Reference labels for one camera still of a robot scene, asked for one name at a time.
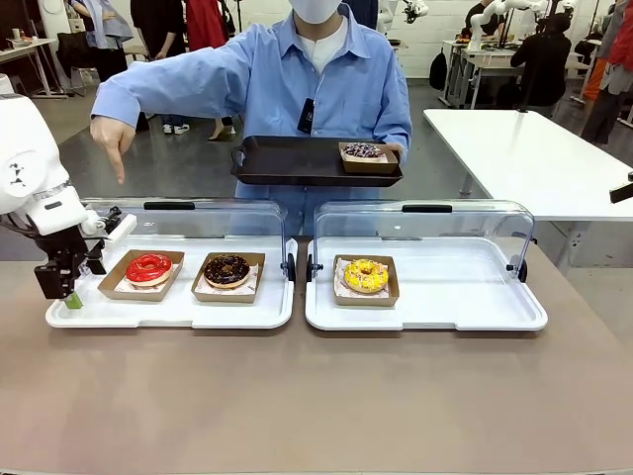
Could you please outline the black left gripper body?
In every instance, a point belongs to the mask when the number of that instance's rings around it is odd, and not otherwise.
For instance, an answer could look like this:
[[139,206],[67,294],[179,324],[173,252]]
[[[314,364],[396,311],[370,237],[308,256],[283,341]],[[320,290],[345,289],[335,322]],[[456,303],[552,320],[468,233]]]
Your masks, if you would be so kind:
[[36,234],[36,246],[47,257],[45,267],[78,268],[87,257],[101,256],[103,239],[86,235],[79,225],[48,234]]

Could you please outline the person's right hand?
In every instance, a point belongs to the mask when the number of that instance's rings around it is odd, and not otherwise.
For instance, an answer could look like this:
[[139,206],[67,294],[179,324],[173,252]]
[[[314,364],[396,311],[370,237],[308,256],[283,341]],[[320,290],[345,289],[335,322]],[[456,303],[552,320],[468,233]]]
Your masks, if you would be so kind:
[[102,116],[91,120],[90,133],[105,152],[116,173],[118,183],[125,183],[125,167],[123,155],[130,148],[136,129],[124,122]]

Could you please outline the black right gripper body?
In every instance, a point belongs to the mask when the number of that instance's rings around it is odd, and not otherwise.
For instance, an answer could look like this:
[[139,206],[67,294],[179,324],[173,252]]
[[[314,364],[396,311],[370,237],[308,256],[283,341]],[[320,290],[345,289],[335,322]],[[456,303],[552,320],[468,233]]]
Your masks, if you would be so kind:
[[628,173],[628,182],[609,191],[609,200],[617,204],[633,197],[633,172]]

